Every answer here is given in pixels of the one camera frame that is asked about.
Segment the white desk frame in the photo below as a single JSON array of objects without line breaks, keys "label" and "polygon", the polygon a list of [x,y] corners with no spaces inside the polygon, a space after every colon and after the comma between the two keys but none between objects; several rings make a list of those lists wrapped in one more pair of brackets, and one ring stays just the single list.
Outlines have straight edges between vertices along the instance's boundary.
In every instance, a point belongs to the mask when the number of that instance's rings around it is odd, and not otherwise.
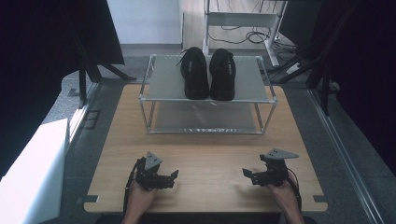
[{"label": "white desk frame", "polygon": [[204,55],[207,56],[209,54],[209,26],[269,27],[273,29],[273,32],[271,32],[270,38],[264,41],[264,45],[268,51],[273,67],[279,66],[272,46],[282,19],[285,5],[286,1],[283,1],[281,9],[276,14],[210,12],[210,0],[205,0],[205,37],[202,46]]}]

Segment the gray carpet floor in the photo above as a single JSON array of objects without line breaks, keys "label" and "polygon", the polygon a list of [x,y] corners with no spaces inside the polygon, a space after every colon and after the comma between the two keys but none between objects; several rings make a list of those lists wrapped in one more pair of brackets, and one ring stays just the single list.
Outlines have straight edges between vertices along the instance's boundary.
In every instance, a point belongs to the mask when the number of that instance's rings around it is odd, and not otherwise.
[{"label": "gray carpet floor", "polygon": [[[117,67],[132,77],[142,77],[146,72],[148,61],[147,56],[127,55],[126,65],[117,65]],[[61,214],[58,218],[47,221],[48,224],[94,223],[101,216],[101,214],[85,212],[83,203],[122,88],[130,82],[116,77],[105,68],[100,70],[103,80],[99,91],[65,158]],[[307,76],[308,74],[301,75],[281,85],[324,191],[325,198],[320,200],[325,200],[329,205],[326,212],[304,213],[304,215],[312,217],[317,223],[372,223],[304,86]],[[64,80],[63,92],[45,122],[62,118],[71,119],[78,106],[77,93],[78,76],[71,74]],[[350,158],[359,170],[363,182],[372,194],[384,223],[396,223],[395,176],[338,104],[334,95],[329,98],[329,109],[330,118]],[[230,214],[228,217],[225,223],[264,223],[260,215],[254,214]],[[191,223],[192,218],[193,215],[188,214],[161,217],[163,223]]]}]

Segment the shoe rack shelf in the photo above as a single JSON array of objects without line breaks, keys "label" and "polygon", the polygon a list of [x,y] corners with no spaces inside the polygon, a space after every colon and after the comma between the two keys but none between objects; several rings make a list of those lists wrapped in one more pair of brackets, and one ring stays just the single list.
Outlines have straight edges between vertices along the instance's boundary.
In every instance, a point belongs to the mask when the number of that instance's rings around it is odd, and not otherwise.
[{"label": "shoe rack shelf", "polygon": [[[187,99],[178,63],[181,57],[150,56],[139,93],[148,133],[264,134],[277,100],[262,57],[233,57],[236,77],[232,101]],[[210,87],[211,75],[207,73]]]}]

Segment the wooden tabletop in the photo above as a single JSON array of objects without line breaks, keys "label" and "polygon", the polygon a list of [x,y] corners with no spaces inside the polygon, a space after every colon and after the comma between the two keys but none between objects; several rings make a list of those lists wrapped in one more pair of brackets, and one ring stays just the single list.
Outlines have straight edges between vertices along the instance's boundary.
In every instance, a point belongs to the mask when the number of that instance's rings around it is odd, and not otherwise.
[{"label": "wooden tabletop", "polygon": [[265,135],[149,134],[138,103],[140,85],[125,86],[88,192],[97,202],[85,203],[85,210],[121,212],[129,174],[150,151],[163,160],[159,175],[179,173],[149,212],[278,212],[267,188],[253,186],[242,168],[265,171],[260,155],[279,148],[300,156],[286,164],[297,174],[303,211],[325,211],[327,203],[314,200],[323,192],[286,96],[280,87],[274,90],[278,105]]}]

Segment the black shoe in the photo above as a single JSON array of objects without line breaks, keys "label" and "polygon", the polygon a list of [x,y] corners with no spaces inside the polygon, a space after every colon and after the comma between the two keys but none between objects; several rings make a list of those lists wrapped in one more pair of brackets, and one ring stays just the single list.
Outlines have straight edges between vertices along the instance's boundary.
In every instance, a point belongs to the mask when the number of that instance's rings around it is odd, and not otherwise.
[{"label": "black shoe", "polygon": [[203,100],[209,97],[206,59],[202,51],[196,47],[187,49],[180,61],[186,97],[191,100]]},{"label": "black shoe", "polygon": [[235,61],[227,49],[216,49],[210,60],[212,75],[210,97],[218,101],[231,101],[235,96]]}]

